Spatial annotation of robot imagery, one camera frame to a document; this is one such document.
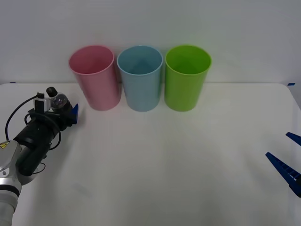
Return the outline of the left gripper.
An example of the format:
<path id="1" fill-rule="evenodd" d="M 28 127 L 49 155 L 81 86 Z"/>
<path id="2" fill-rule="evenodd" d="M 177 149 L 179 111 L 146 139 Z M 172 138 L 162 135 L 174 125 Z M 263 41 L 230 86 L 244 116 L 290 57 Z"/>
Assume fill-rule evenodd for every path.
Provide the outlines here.
<path id="1" fill-rule="evenodd" d="M 48 112 L 48 117 L 53 120 L 61 131 L 71 127 L 78 122 L 79 105 L 76 104 L 71 112 Z"/>

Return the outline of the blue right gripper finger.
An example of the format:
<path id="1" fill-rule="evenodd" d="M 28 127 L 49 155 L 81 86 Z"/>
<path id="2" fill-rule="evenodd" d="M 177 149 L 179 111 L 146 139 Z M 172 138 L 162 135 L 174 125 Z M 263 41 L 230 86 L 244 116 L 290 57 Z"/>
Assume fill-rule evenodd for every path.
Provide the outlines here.
<path id="1" fill-rule="evenodd" d="M 301 136 L 298 136 L 298 135 L 293 134 L 291 132 L 287 132 L 286 136 L 289 137 L 295 143 L 297 143 L 299 146 L 301 146 Z"/>
<path id="2" fill-rule="evenodd" d="M 301 196 L 301 174 L 289 167 L 286 163 L 279 160 L 277 157 L 272 155 L 270 152 L 267 152 L 266 157 L 275 167 L 278 173 L 283 177 L 287 182 L 290 189 L 298 196 Z"/>

